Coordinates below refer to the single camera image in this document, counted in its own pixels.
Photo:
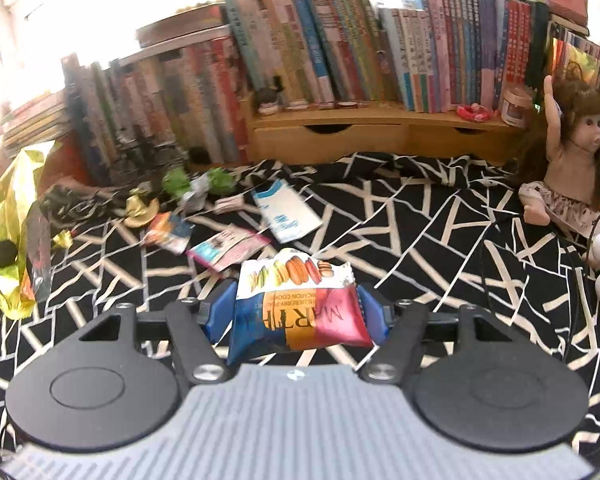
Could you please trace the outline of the crumpled green wrapper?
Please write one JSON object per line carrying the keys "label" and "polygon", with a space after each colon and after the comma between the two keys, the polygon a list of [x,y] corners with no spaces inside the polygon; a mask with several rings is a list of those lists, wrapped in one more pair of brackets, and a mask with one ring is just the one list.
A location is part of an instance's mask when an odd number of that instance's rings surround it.
{"label": "crumpled green wrapper", "polygon": [[207,197],[229,196],[236,191],[234,177],[223,168],[212,168],[191,177],[182,167],[170,169],[162,178],[162,188],[178,202],[183,214],[204,208]]}

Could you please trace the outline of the miniature black bicycle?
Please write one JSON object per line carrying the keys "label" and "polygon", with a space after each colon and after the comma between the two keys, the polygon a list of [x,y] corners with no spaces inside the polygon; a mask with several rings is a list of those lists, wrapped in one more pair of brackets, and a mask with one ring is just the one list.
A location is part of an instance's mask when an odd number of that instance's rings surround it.
{"label": "miniature black bicycle", "polygon": [[116,133],[118,158],[110,166],[115,184],[161,179],[170,169],[183,166],[185,154],[173,142],[154,142],[140,128]]}

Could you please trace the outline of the row of upright books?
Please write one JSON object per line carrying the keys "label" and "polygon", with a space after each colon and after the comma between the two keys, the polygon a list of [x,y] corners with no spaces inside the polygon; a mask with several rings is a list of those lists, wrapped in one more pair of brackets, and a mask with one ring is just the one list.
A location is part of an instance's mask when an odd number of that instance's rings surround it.
{"label": "row of upright books", "polygon": [[549,17],[524,0],[224,0],[187,14],[189,34],[155,24],[108,67],[68,56],[67,104],[87,167],[106,183],[121,129],[178,144],[199,166],[249,162],[240,102],[275,75],[283,110],[396,103],[521,130]]}

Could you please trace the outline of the small pink candy packet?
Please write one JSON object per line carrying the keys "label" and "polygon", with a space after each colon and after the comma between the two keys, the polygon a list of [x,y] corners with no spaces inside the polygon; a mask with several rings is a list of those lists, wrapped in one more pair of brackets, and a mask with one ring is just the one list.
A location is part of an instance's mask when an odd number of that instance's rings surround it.
{"label": "small pink candy packet", "polygon": [[220,198],[213,205],[215,214],[226,214],[227,212],[242,210],[245,206],[244,196],[235,195]]}

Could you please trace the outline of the macaron cookie snack packet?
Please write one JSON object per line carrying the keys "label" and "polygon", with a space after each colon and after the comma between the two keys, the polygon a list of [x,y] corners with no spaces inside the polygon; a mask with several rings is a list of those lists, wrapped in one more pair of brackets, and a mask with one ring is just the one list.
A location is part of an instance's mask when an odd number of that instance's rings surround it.
{"label": "macaron cookie snack packet", "polygon": [[335,344],[372,345],[350,264],[290,248],[242,263],[227,364]]}

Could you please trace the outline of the pink white snack packet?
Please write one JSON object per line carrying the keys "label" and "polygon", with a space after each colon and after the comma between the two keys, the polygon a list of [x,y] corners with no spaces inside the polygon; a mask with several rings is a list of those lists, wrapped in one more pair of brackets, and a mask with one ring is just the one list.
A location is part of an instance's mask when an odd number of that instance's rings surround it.
{"label": "pink white snack packet", "polygon": [[234,264],[243,263],[266,246],[268,239],[263,235],[238,226],[228,226],[189,248],[187,255],[214,272],[222,272]]}

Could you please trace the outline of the black white patterned cloth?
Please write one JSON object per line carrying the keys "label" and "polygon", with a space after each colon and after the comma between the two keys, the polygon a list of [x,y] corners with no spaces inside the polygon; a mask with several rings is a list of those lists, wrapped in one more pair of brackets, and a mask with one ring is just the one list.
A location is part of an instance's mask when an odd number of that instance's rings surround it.
{"label": "black white patterned cloth", "polygon": [[[600,466],[600,302],[583,260],[588,240],[525,224],[504,169],[470,156],[355,153],[321,166],[267,160],[234,176],[244,206],[192,214],[194,243],[228,226],[265,232],[253,195],[286,181],[321,220],[294,243],[300,252],[347,263],[390,300],[413,299],[436,312],[488,308],[566,362],[588,387],[588,414],[572,445]],[[121,191],[65,184],[47,196],[53,230],[69,230],[73,241],[53,252],[45,302],[20,321],[0,315],[0,448],[17,443],[5,393],[20,368],[119,302],[157,311],[219,284],[192,258],[146,246],[144,230],[122,220],[125,200]]]}

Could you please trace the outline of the white blue paper bag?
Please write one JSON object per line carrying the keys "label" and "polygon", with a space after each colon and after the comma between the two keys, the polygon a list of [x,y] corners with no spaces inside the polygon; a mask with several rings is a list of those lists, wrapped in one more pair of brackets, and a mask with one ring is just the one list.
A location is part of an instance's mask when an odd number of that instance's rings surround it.
{"label": "white blue paper bag", "polygon": [[285,180],[275,180],[265,190],[253,192],[252,197],[280,244],[300,240],[322,225],[322,219]]}

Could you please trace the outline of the stack of flat books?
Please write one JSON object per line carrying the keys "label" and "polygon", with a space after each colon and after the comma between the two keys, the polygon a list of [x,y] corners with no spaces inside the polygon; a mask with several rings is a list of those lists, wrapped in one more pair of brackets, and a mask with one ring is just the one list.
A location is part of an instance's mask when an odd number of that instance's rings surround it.
{"label": "stack of flat books", "polygon": [[22,148],[56,140],[71,130],[65,91],[45,93],[11,112],[1,124],[2,147],[9,157]]}

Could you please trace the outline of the yellow green foil wrapper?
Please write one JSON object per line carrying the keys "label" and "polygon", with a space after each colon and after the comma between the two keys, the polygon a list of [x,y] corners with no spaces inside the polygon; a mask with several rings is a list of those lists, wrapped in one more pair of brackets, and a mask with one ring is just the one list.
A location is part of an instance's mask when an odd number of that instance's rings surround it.
{"label": "yellow green foil wrapper", "polygon": [[46,141],[23,148],[0,177],[0,240],[10,240],[18,249],[16,262],[0,269],[0,310],[11,320],[26,318],[35,306],[27,271],[26,223],[54,145]]}

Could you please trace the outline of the wooden drawer shelf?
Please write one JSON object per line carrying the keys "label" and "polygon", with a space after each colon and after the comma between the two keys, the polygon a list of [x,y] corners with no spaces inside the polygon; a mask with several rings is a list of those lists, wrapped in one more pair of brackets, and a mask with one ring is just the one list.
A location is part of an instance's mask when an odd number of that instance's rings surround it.
{"label": "wooden drawer shelf", "polygon": [[414,113],[396,103],[282,110],[264,116],[253,96],[240,102],[252,162],[288,165],[334,162],[356,152],[449,158],[475,155],[502,166],[516,156],[524,132],[493,117],[470,122],[455,112]]}

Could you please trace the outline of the small figurine black hair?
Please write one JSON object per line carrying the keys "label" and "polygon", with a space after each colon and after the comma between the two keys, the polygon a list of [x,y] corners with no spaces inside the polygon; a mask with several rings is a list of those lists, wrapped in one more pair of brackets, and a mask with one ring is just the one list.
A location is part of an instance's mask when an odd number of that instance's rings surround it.
{"label": "small figurine black hair", "polygon": [[275,75],[273,85],[254,92],[254,110],[260,116],[272,116],[284,109],[284,86],[282,77]]}

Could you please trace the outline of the brown haired doll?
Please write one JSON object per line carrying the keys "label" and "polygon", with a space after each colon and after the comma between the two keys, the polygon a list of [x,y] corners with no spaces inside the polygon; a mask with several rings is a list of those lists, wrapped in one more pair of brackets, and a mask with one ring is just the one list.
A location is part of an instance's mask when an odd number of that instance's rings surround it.
{"label": "brown haired doll", "polygon": [[600,232],[600,90],[576,75],[544,78],[534,144],[517,171],[524,222]]}

